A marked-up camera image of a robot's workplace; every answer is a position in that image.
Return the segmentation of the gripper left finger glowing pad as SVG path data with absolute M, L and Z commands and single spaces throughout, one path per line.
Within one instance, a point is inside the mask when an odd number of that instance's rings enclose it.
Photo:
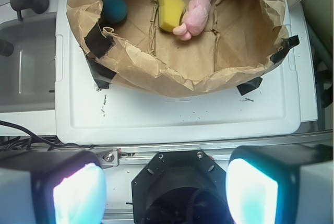
M 101 223 L 105 207 L 93 152 L 1 152 L 1 223 Z

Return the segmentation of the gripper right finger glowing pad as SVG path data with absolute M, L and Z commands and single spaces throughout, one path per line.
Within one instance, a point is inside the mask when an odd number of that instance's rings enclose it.
M 333 147 L 239 146 L 225 188 L 235 223 L 333 223 Z

